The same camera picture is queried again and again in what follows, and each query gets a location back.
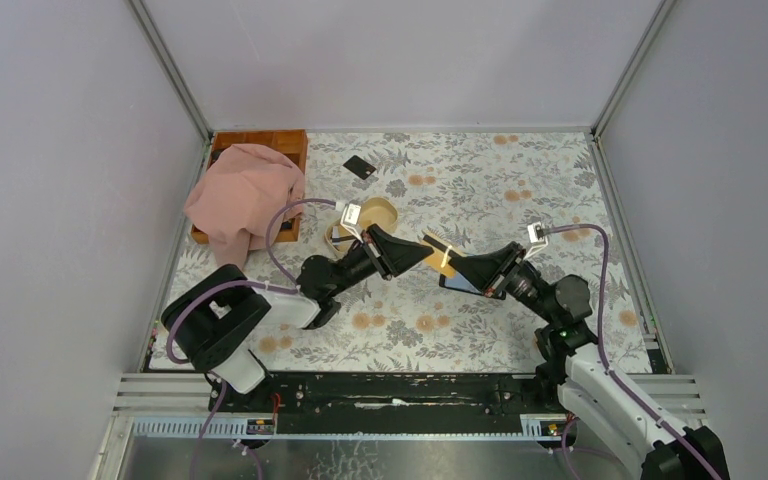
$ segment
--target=orange flower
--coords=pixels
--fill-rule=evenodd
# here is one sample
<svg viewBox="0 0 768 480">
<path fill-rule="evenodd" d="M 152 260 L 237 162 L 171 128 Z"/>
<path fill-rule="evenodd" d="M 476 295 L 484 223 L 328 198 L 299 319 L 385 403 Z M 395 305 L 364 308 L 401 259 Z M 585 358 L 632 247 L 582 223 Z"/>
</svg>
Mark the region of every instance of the orange flower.
<svg viewBox="0 0 768 480">
<path fill-rule="evenodd" d="M 623 310 L 620 312 L 620 323 L 626 327 L 636 327 L 637 315 L 635 315 L 631 310 Z"/>
<path fill-rule="evenodd" d="M 258 344 L 258 348 L 263 353 L 272 353 L 278 347 L 278 342 L 273 337 L 263 337 Z"/>
<path fill-rule="evenodd" d="M 434 318 L 431 315 L 422 315 L 416 319 L 416 329 L 420 332 L 430 333 L 434 330 Z"/>
<path fill-rule="evenodd" d="M 365 313 L 356 313 L 352 318 L 352 325 L 358 330 L 363 330 L 369 326 L 369 315 Z"/>
</svg>

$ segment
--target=wooden crate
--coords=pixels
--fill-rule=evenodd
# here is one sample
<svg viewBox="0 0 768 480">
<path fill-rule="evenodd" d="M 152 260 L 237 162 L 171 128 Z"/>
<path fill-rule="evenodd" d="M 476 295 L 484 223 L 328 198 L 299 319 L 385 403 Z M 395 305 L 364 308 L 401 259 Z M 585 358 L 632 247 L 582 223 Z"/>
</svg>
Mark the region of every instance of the wooden crate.
<svg viewBox="0 0 768 480">
<path fill-rule="evenodd" d="M 257 132 L 219 132 L 213 142 L 210 150 L 210 161 L 207 168 L 219 158 L 223 150 L 237 143 L 255 143 L 266 145 L 278 152 L 283 153 L 293 163 L 298 165 L 299 169 L 305 171 L 307 161 L 307 133 L 304 130 L 265 130 Z M 295 242 L 299 239 L 301 229 L 301 216 L 293 218 L 288 222 L 281 224 L 281 230 L 275 242 Z M 190 231 L 193 240 L 196 243 L 205 245 L 208 242 L 207 234 L 193 226 Z"/>
</svg>

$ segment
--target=white wall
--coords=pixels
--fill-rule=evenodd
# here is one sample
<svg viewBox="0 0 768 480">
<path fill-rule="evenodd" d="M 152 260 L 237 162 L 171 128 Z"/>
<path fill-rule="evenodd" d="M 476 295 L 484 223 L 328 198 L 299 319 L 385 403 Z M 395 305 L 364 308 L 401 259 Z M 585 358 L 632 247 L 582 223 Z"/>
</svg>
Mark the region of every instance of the white wall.
<svg viewBox="0 0 768 480">
<path fill-rule="evenodd" d="M 124 1 L 0 1 L 0 479 L 86 476 L 199 149 Z"/>
<path fill-rule="evenodd" d="M 589 126 L 658 0 L 148 0 L 212 127 Z"/>
<path fill-rule="evenodd" d="M 605 148 L 732 478 L 768 478 L 768 1 L 679 2 Z"/>
</svg>

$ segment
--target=black card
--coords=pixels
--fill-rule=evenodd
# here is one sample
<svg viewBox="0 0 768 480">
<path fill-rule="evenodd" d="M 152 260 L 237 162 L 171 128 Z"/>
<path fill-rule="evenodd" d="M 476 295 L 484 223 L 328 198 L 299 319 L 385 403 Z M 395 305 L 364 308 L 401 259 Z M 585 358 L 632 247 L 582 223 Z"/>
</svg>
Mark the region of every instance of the black card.
<svg viewBox="0 0 768 480">
<path fill-rule="evenodd" d="M 361 180 L 366 180 L 370 175 L 372 175 L 372 172 L 375 171 L 375 167 L 357 155 L 354 155 L 352 158 L 350 158 L 346 163 L 343 164 L 343 166 L 348 168 L 350 172 L 360 177 Z"/>
</svg>

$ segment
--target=phone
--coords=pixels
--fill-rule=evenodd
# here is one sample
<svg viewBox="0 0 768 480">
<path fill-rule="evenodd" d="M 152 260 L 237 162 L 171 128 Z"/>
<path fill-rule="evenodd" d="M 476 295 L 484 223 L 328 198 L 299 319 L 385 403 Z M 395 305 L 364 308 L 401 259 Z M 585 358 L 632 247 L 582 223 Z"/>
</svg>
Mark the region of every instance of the phone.
<svg viewBox="0 0 768 480">
<path fill-rule="evenodd" d="M 463 275 L 460 273 L 455 274 L 454 277 L 449 278 L 445 275 L 440 275 L 440 286 L 443 288 L 447 288 L 449 290 L 454 290 L 456 292 L 464 292 L 464 293 L 471 293 L 473 295 L 478 295 L 483 297 L 484 294 L 479 291 L 477 288 L 475 288 L 471 283 L 469 283 L 469 280 L 467 280 Z M 497 300 L 504 300 L 507 297 L 504 291 L 501 293 L 497 292 L 492 297 L 485 297 L 485 298 L 494 298 Z"/>
</svg>

